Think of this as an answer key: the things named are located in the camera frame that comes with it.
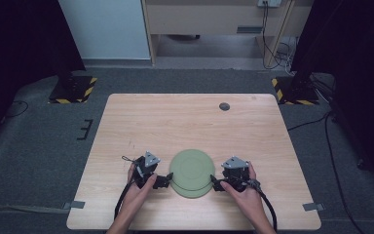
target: finger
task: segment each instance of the finger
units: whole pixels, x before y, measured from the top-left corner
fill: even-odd
[[[140,194],[142,194],[143,197],[147,197],[150,190],[153,188],[154,183],[157,180],[157,174],[152,174],[147,181],[145,182],[144,186],[141,188]]]
[[[236,198],[237,196],[237,191],[236,189],[234,189],[232,187],[232,185],[230,185],[229,183],[225,182],[225,181],[221,181],[220,182],[220,185],[224,188],[224,190],[226,190],[226,192],[228,194],[230,194],[230,196],[232,196],[233,198]]]
[[[131,166],[129,168],[129,173],[127,175],[127,183],[130,182],[130,180],[132,178],[132,174],[134,173],[134,170],[135,170],[135,164],[131,164]]]
[[[256,171],[254,170],[253,168],[253,165],[251,164],[251,162],[247,162],[248,163],[248,175],[250,178],[252,179],[256,179]]]
[[[157,174],[152,174],[148,179],[147,181],[145,182],[144,186],[142,187],[143,189],[145,187],[147,188],[152,188],[154,183],[156,182],[157,180]]]

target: green plate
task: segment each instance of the green plate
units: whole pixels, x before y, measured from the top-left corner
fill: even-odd
[[[210,175],[214,175],[215,168],[203,151],[187,149],[175,155],[169,171],[173,173],[171,186],[179,195],[198,198],[211,189]]]

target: hand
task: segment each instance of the hand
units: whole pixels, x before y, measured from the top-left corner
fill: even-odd
[[[256,172],[250,162],[248,162],[248,170],[250,178],[256,179]],[[223,186],[224,190],[233,197],[236,204],[245,217],[251,222],[257,233],[276,233],[269,219],[266,217],[260,194],[255,189],[248,187],[245,191],[240,193],[225,181],[221,181],[220,184]]]
[[[134,169],[135,164],[131,164],[127,182],[130,182]],[[142,188],[138,188],[135,183],[130,186],[129,191],[123,200],[123,205],[121,205],[121,209],[107,233],[127,233],[133,218],[141,208],[142,204],[144,204],[144,201],[147,198],[148,193],[153,188],[156,179],[157,174],[153,174],[148,178],[147,182]]]

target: black curtain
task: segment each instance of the black curtain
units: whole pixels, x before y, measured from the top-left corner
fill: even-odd
[[[374,1],[315,0],[292,70],[302,69],[303,57],[327,21],[330,30],[314,48],[318,62],[312,71],[335,77],[332,108],[360,157],[374,169]]]
[[[0,0],[0,121],[20,87],[56,75],[48,42],[66,69],[85,70],[57,0]]]

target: wooden table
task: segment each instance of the wooden table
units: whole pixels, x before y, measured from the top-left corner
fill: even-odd
[[[227,102],[230,110],[219,108]],[[220,166],[232,155],[251,161],[278,217],[279,229],[320,228],[313,203],[277,101],[271,95],[110,96],[75,201],[70,229],[108,229],[126,182],[130,162],[148,150],[162,159],[156,173],[168,174],[173,156],[200,149]],[[267,207],[268,218],[271,215]],[[248,230],[249,222],[225,192],[209,191],[198,199],[169,188],[154,189],[134,219],[133,230]]]

